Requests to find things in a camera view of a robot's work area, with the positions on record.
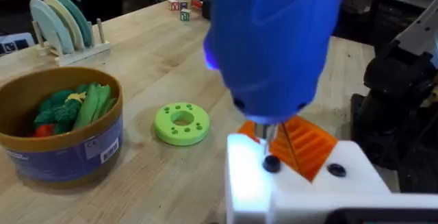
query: blue power drill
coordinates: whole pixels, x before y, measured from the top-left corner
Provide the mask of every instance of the blue power drill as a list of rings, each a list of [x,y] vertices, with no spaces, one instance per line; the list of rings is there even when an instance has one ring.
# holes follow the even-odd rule
[[[235,106],[268,142],[311,103],[341,0],[211,0],[204,41]]]

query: green 3d printed ring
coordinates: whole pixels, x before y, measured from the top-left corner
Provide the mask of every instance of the green 3d printed ring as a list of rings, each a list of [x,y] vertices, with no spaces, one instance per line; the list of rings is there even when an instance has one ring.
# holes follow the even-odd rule
[[[174,103],[160,108],[155,117],[157,136],[171,145],[194,145],[210,128],[207,112],[191,103]]]

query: orange 3d printed part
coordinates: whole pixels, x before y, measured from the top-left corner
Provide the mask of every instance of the orange 3d printed part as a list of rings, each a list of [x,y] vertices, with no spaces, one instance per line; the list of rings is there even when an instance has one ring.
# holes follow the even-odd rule
[[[299,116],[294,116],[284,125],[279,124],[277,129],[277,136],[270,143],[270,153],[312,181],[335,147],[337,139]],[[251,121],[245,122],[238,133],[259,142]]]

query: green ring hole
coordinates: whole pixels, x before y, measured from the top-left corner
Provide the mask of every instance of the green ring hole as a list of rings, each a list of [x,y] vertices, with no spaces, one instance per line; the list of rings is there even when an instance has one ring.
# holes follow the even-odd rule
[[[194,121],[194,116],[191,112],[187,112],[185,110],[180,110],[172,114],[170,116],[170,120],[175,125],[186,126],[190,125]]]

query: light blue plate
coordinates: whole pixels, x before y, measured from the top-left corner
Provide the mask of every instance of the light blue plate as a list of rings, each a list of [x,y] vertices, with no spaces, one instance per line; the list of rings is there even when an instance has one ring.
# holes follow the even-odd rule
[[[73,53],[73,42],[68,30],[62,24],[56,13],[41,0],[30,1],[30,12],[34,21],[38,23],[42,35],[54,47],[61,45],[63,53]]]

